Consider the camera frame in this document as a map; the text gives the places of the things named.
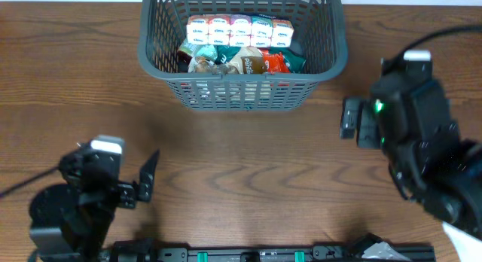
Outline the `green instant coffee bag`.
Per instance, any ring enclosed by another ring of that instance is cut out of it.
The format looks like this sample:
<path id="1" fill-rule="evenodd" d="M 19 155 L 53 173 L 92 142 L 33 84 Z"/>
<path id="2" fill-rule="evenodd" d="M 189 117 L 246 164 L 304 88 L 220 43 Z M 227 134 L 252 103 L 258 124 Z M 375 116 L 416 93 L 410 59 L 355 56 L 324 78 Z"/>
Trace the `green instant coffee bag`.
<path id="1" fill-rule="evenodd" d="M 215 62 L 226 62 L 229 61 L 240 49 L 241 47 L 230 47 L 230 46 L 217 46 L 218 58 Z M 299 74 L 301 73 L 306 59 L 301 55 L 292 52 L 288 48 L 284 47 L 268 47 L 268 48 L 258 48 L 259 50 L 266 49 L 269 53 L 281 53 L 284 56 L 284 62 L 288 66 L 290 72 Z"/>

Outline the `red yellow spaghetti packet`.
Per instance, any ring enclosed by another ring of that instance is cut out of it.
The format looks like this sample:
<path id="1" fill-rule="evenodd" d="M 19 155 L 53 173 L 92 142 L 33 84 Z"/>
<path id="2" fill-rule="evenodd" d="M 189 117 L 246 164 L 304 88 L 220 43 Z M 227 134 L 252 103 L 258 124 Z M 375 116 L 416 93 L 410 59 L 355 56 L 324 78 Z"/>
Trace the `red yellow spaghetti packet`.
<path id="1" fill-rule="evenodd" d="M 263 61 L 266 70 L 269 73 L 289 73 L 290 70 L 284 62 L 284 56 L 281 53 L 269 53 L 269 50 L 262 49 Z"/>

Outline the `beige snack bag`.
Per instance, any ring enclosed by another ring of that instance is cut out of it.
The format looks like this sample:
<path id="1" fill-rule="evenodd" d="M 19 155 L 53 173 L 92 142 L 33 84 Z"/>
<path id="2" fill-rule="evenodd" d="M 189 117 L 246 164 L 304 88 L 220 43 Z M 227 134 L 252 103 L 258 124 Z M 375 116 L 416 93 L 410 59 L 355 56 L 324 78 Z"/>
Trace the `beige snack bag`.
<path id="1" fill-rule="evenodd" d="M 205 56 L 195 56 L 190 61 L 188 72 L 214 75 L 263 74 L 267 72 L 267 65 L 259 49 L 256 47 L 241 47 L 239 51 L 226 62 L 217 63 Z"/>

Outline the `green lidded jar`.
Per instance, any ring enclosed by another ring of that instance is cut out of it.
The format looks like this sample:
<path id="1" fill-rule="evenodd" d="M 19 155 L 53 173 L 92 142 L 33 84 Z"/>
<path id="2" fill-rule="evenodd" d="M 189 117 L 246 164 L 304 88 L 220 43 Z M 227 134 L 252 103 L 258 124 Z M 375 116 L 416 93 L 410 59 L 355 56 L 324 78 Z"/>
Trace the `green lidded jar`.
<path id="1" fill-rule="evenodd" d="M 189 64 L 200 48 L 201 45 L 191 44 L 185 39 L 177 50 L 179 60 L 185 64 Z"/>

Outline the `mint green snack bar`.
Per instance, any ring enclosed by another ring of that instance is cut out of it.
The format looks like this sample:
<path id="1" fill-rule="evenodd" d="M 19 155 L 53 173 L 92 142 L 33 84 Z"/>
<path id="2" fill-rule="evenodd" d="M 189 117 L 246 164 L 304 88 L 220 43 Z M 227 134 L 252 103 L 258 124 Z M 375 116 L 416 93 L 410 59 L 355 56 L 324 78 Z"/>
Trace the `mint green snack bar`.
<path id="1" fill-rule="evenodd" d="M 211 44 L 198 45 L 195 56 L 203 56 L 211 61 L 216 61 L 218 58 L 217 47 Z"/>

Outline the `multicolour tissue pack strip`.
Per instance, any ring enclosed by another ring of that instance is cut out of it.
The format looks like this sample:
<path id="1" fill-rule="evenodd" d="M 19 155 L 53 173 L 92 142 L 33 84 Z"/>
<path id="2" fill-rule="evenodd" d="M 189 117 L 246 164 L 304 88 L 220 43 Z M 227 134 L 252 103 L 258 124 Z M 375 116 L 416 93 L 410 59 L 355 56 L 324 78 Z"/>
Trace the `multicolour tissue pack strip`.
<path id="1" fill-rule="evenodd" d="M 189 17 L 190 44 L 231 47 L 289 47 L 294 27 L 288 20 L 263 15 L 204 14 Z"/>

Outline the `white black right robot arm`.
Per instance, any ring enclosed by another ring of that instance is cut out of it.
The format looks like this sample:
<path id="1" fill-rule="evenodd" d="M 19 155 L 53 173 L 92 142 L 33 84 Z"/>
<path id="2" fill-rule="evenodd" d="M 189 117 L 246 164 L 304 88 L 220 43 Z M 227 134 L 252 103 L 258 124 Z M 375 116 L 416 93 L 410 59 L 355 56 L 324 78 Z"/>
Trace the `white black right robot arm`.
<path id="1" fill-rule="evenodd" d="M 379 149 L 403 200 L 442 223 L 459 259 L 481 259 L 481 143 L 462 139 L 427 50 L 382 63 L 369 97 L 346 97 L 340 138 Z"/>

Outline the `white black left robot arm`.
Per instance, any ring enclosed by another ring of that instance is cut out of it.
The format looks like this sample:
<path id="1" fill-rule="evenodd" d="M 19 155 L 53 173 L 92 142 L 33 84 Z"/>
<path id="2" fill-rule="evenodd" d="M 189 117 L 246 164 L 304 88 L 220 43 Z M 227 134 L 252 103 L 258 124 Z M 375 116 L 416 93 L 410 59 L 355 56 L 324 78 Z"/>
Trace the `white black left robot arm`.
<path id="1" fill-rule="evenodd" d="M 64 183 L 41 190 L 31 201 L 31 261 L 97 261 L 118 208 L 148 203 L 160 152 L 141 166 L 139 180 L 119 179 L 122 138 L 97 136 L 61 157 L 56 170 Z"/>

